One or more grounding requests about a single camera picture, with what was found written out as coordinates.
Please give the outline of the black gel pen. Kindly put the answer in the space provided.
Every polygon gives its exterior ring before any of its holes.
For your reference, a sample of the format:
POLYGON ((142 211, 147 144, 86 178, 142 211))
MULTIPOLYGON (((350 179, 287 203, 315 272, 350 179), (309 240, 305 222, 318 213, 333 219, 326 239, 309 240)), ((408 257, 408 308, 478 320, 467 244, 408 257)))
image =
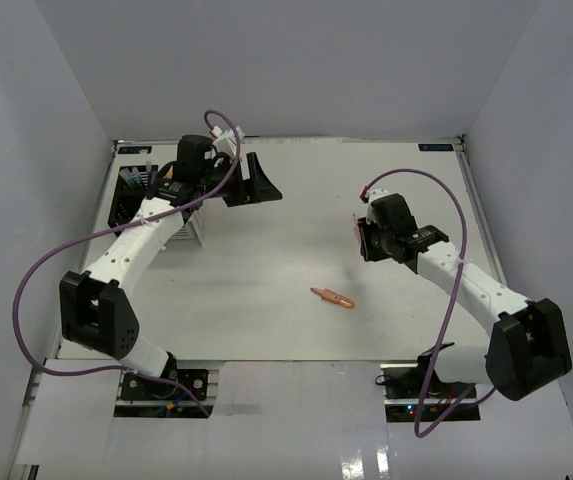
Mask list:
POLYGON ((129 188, 133 189, 136 187, 136 183, 133 180, 129 170, 127 169, 121 170, 119 172, 119 175, 123 179, 123 181, 128 185, 129 188))

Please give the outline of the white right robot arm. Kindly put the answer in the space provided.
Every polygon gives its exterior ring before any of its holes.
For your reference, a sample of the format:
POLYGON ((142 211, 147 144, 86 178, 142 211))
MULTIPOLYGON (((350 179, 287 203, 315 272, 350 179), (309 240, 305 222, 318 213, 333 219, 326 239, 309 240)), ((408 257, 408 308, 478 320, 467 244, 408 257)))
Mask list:
POLYGON ((403 196, 374 189, 365 196, 367 213, 357 221, 361 255, 367 262, 393 260, 433 283, 485 330, 485 347, 441 341, 418 361, 419 390, 438 399, 454 382, 490 385, 517 401, 567 375, 571 352, 563 315, 548 298, 534 301, 510 290, 472 263, 438 228, 418 227, 403 196))

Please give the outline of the orange highlighter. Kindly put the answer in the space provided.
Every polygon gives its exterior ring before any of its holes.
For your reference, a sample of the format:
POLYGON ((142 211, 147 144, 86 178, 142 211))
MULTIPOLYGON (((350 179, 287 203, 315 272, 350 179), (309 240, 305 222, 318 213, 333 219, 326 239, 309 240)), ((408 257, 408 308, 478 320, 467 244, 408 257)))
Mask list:
POLYGON ((311 287, 310 291, 325 302, 338 305, 345 309, 355 308, 355 303, 353 300, 330 289, 311 287))

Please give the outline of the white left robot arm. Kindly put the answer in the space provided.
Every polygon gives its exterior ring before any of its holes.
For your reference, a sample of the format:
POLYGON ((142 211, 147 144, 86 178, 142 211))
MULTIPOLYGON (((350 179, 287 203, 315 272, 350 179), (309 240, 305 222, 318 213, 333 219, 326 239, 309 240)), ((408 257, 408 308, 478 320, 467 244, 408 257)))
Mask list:
POLYGON ((172 354, 140 331, 130 297, 141 275, 206 199, 237 207, 283 197, 256 153, 237 159, 235 150, 231 140, 183 136, 175 160, 157 171, 116 240, 83 272, 60 282, 63 337, 143 374, 143 387, 157 399, 175 392, 178 377, 172 354))

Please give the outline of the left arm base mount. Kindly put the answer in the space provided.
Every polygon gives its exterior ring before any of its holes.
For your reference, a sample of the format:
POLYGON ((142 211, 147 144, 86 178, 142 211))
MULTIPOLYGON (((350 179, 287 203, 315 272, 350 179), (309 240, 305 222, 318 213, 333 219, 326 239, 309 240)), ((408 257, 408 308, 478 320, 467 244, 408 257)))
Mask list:
POLYGON ((114 416, 139 419, 205 419, 213 411, 216 384, 205 368, 178 369, 171 384, 133 373, 122 376, 114 416))

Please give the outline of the green gel pen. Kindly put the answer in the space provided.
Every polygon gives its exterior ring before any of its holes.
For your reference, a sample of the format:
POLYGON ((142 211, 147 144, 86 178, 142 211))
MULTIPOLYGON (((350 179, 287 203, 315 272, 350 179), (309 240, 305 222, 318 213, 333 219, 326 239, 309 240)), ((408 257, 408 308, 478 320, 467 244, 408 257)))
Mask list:
POLYGON ((134 178, 134 180, 140 185, 140 186, 144 186, 144 180, 142 179, 142 176, 140 174, 140 171, 138 168, 133 167, 131 170, 131 175, 134 178))

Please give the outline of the pink highlighter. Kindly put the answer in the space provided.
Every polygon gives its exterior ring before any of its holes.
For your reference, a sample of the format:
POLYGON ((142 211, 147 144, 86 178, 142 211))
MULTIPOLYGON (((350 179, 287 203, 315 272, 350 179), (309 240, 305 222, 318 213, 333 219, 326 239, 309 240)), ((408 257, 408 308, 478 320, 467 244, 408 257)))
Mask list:
POLYGON ((353 233, 354 233, 354 236, 355 236, 356 240, 357 240, 358 242, 360 242, 360 234, 359 234, 359 228, 358 228, 358 219, 357 219, 356 214, 354 214, 354 213, 352 214, 352 230, 353 230, 353 233))

